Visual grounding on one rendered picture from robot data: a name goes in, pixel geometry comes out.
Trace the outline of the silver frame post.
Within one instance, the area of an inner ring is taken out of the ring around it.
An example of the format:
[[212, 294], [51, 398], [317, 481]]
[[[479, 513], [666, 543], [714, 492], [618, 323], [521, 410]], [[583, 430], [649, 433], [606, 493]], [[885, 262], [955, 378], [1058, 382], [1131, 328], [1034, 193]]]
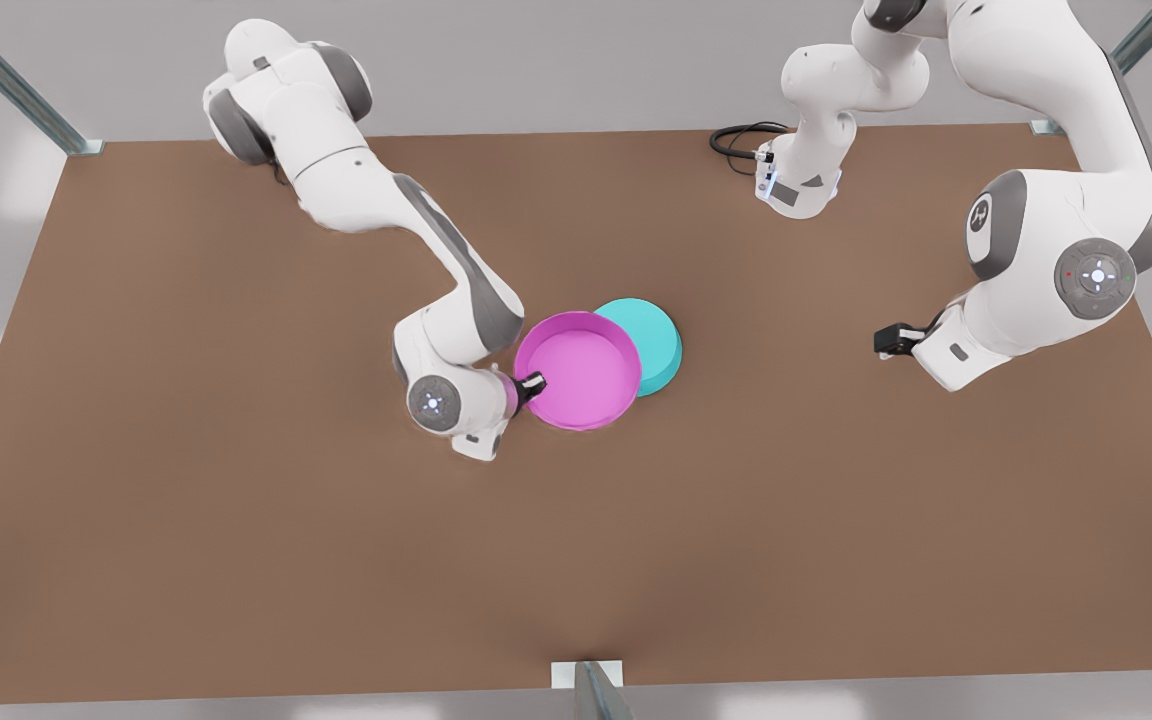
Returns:
[[37, 129], [40, 129], [50, 141], [65, 152], [65, 156], [88, 158], [88, 156], [101, 154], [104, 141], [84, 137], [1, 55], [0, 94], [3, 94], [5, 99], [24, 118], [31, 120]]
[[623, 687], [621, 660], [550, 664], [550, 688], [573, 691], [573, 720], [635, 720]]
[[1151, 53], [1152, 0], [1066, 0], [1066, 3], [1087, 32], [1101, 40], [1107, 37], [1108, 28], [1120, 29], [1120, 37], [1108, 53], [1123, 76]]

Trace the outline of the pink plate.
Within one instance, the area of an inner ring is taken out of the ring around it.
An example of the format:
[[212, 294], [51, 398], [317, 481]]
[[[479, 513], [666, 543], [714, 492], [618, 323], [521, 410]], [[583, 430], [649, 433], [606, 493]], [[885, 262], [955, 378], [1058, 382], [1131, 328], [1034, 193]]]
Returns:
[[607, 427], [634, 404], [643, 377], [639, 353], [626, 329], [588, 311], [553, 314], [518, 346], [515, 374], [540, 374], [545, 388], [526, 410], [552, 427]]

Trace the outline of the blue plate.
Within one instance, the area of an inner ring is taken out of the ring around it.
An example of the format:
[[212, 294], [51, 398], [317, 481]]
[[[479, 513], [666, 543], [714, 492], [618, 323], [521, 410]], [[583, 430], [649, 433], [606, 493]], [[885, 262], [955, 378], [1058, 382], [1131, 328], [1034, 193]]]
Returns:
[[637, 397], [654, 395], [672, 382], [681, 367], [684, 347], [676, 324], [662, 306], [646, 300], [613, 300], [598, 306], [594, 314], [620, 325], [634, 342], [641, 359]]

